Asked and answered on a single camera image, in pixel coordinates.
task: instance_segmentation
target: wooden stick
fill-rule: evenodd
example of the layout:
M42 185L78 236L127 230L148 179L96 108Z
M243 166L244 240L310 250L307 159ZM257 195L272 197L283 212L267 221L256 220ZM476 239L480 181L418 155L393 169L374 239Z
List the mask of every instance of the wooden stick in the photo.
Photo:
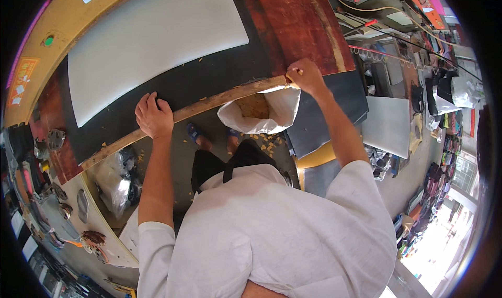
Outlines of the wooden stick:
M230 89L226 92L213 95L205 100L198 101L196 103L193 103L192 105L175 111L173 113L174 123L180 122L233 100L238 100L269 88L284 86L286 83L286 77L279 75L265 80L252 82L247 85L242 85L240 87ZM123 149L129 144L132 144L146 136L147 135L143 131L141 131L141 129L137 129L129 133L127 136L118 139L114 143L107 145L95 155L91 156L89 159L86 159L81 164L81 166L84 170L89 169L91 166L99 163L106 157L109 157L120 149Z

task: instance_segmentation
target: yellow table edge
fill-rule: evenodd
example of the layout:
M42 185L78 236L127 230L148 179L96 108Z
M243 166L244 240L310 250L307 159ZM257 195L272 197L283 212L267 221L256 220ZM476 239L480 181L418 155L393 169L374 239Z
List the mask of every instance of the yellow table edge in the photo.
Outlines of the yellow table edge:
M25 82L26 87L19 104L6 104L4 127L28 123L47 81L79 38L100 18L126 1L128 0L91 0L87 4L83 0L51 1L31 31L14 68L18 70L23 57L39 59L27 79L29 81ZM53 38L49 46L45 45L48 37ZM12 85L14 82L13 79L7 95L9 97L16 95L13 92L16 89Z

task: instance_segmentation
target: wooden board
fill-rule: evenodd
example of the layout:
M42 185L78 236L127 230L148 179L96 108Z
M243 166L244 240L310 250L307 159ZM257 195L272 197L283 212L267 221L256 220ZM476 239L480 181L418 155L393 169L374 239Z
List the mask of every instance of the wooden board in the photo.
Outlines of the wooden board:
M35 104L47 81L68 51L97 20L127 0L52 0L35 24L22 49L24 57L40 59L25 87L19 105L8 106L4 113L4 127L28 123ZM45 46L52 36L54 41Z
M44 136L52 129L65 130L65 120L61 95L59 92L59 82L55 72L47 83L42 93L38 108L40 111L40 121ZM47 138L45 138L47 148L49 147ZM50 168L56 171L59 181L64 184L68 180L80 174L83 169L77 165L75 155L70 145L69 136L66 136L61 148L57 151L49 151Z
M308 57L323 75L355 69L335 13L328 0L244 0L268 44L273 75L281 75Z

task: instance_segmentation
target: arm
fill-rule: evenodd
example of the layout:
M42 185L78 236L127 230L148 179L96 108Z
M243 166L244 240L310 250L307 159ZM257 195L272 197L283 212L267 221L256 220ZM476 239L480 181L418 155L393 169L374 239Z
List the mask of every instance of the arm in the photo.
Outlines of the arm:
M333 152L340 165L344 167L356 160L369 162L359 133L326 87L316 64L307 58L300 59L289 66L288 76L319 104L328 125Z
M141 192L138 225L144 222L160 222L174 227L174 191L170 161L173 113L165 100L158 99L155 102L155 97L157 92L146 94L135 109L138 125L153 139L152 155Z

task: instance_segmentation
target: plastic bag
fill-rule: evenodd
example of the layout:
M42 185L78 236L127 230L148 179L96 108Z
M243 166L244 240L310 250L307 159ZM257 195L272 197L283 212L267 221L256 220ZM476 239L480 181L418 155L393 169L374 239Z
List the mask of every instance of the plastic bag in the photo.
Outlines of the plastic bag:
M443 141L442 132L443 132L443 130L441 128L437 127L436 129L431 131L431 137L435 138L438 141L438 143L441 143Z
M116 152L88 170L101 190L99 196L116 219L120 219L123 212L132 204L129 201L132 183L141 187L141 183L132 177L135 174L135 165L136 156L130 148ZM139 190L136 200L139 200L141 194L141 188Z
M451 79L453 103L458 107L474 108L479 100L484 99L481 85L464 76Z
M243 133L278 133L292 126L300 104L301 91L294 87L279 86L262 91L270 107L270 118L243 117L233 101L218 110L218 117L227 127Z

